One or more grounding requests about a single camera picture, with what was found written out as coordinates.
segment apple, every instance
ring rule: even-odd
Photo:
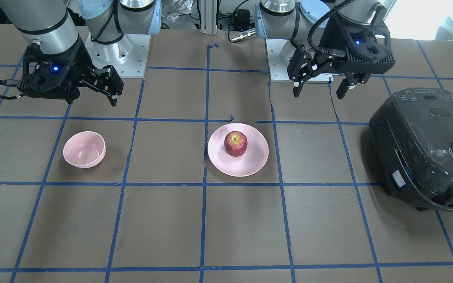
[[[225,151],[234,157],[238,157],[246,152],[248,148],[248,138],[239,131],[231,131],[225,137]]]

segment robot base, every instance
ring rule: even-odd
[[[88,54],[97,68],[113,65],[120,77],[143,79],[149,52],[151,36],[146,34],[125,34],[122,40],[110,45],[86,42]]]
[[[267,39],[266,48],[267,48],[267,57],[268,57],[268,67],[270,70],[270,81],[277,83],[293,83],[288,77],[287,73],[287,63],[285,64],[281,56],[279,55],[282,51],[282,47],[287,42],[286,39]],[[327,84],[331,78],[333,82],[332,74],[320,74],[317,77],[309,79],[306,83],[311,84]]]

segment white label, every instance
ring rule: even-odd
[[[396,185],[398,185],[398,188],[401,188],[401,187],[403,187],[404,185],[406,185],[406,183],[405,183],[405,181],[403,180],[403,177],[401,176],[399,170],[396,170],[396,172],[394,172],[394,173],[392,174],[392,178],[393,178],[394,181],[396,182]]]

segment bowl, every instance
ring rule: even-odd
[[[93,131],[83,131],[72,136],[63,149],[65,161],[78,168],[93,167],[104,158],[104,138]]]
[[[231,131],[239,131],[248,139],[248,148],[239,157],[230,156],[225,151],[225,137]],[[221,172],[234,177],[246,177],[258,172],[267,162],[268,143],[254,127],[230,123],[221,126],[211,135],[207,143],[207,154],[211,163]]]

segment tiled surface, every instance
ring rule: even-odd
[[[70,107],[1,102],[0,282],[453,282],[453,215],[387,197],[367,129],[401,88],[453,91],[453,43],[392,46],[397,65],[343,100],[341,76],[294,98],[262,40],[162,30],[116,107],[86,89]],[[24,47],[0,25],[0,79]],[[230,115],[269,145],[252,176],[204,160]],[[107,144],[90,169],[62,156],[83,130]]]

